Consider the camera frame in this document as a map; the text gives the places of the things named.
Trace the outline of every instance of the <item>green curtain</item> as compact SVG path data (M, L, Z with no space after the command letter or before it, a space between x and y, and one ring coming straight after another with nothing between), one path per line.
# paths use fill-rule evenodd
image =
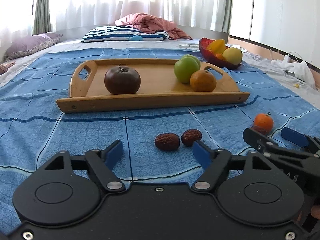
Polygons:
M223 25L222 25L222 31L225 33L230 32L231 11L232 11L232 0L226 0L226 10L225 10Z
M49 0L37 0L33 35L51 31Z

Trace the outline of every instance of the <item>white bed sheet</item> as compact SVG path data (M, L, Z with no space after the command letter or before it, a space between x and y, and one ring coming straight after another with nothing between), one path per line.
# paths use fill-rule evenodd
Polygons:
M165 41L101 41L92 43L81 43L81 40L63 41L55 44L52 47L41 50L27 57L18 58L15 60L16 64L9 68L9 70L0 75L0 87L4 86L13 77L15 77L24 68L34 62L38 57L45 53L56 53L70 50L91 49L91 48L113 48L113 49L125 49L125 48L163 48L163 49L178 49L179 44L198 44L199 40L185 40L180 39L177 41L165 40ZM280 84L284 85L297 95L311 103L313 106L320 109L320 93L317 90L312 89L304 82L298 80L295 77L287 75L283 70L277 69L270 64L270 60L264 59L261 56L252 53L243 53L243 60L248 64L259 68L266 72L270 77L277 80Z

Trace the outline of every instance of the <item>wooden tray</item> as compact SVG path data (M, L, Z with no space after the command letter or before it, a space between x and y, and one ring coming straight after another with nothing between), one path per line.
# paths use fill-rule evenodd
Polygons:
M190 85L178 82L174 73L175 59L103 59L85 61L72 75L69 98L56 100L64 113L98 112L175 106L218 105L245 102L250 93L240 92L234 80L222 69L201 62L201 68L210 66L222 75L213 92L193 92ZM136 94L111 95L104 86L108 68L118 65L133 67L141 77ZM79 73L88 71L82 80Z

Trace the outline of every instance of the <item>green fruit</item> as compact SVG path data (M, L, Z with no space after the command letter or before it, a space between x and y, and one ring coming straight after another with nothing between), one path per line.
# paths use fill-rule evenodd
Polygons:
M194 58L184 57L174 64L173 70L181 83L189 83L192 74L199 70L199 65Z
M200 60L196 56L193 56L191 54L186 54L186 55L182 56L181 58L184 58L184 57L192 57L192 58L194 58L196 60L196 62L198 63L198 65L199 65L199 69L201 68Z
M233 65L238 65L242 61L242 51L237 48L226 49L222 56L227 62L230 62Z

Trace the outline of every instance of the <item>bed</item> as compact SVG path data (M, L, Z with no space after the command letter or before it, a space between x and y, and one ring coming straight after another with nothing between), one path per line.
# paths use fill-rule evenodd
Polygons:
M124 156L113 172L128 187L134 182L193 183L202 174L190 148L181 146L169 154L155 148L154 138L160 133L181 135L198 129L209 147L246 155L252 148L243 141L243 130L252 125L256 114L271 112L275 125L270 136L282 147L296 148L281 138L279 131L284 126L320 136L319 93L249 53L237 70L224 69L241 91L251 93L243 104L64 114L55 103L68 96L71 75L86 60L179 59L193 54L204 61L198 50L179 48L181 43L190 41L65 41L17 59L16 65L0 76L0 231L7 234L20 224L12 206L16 187L60 150L78 155L121 140ZM299 89L294 87L298 82Z

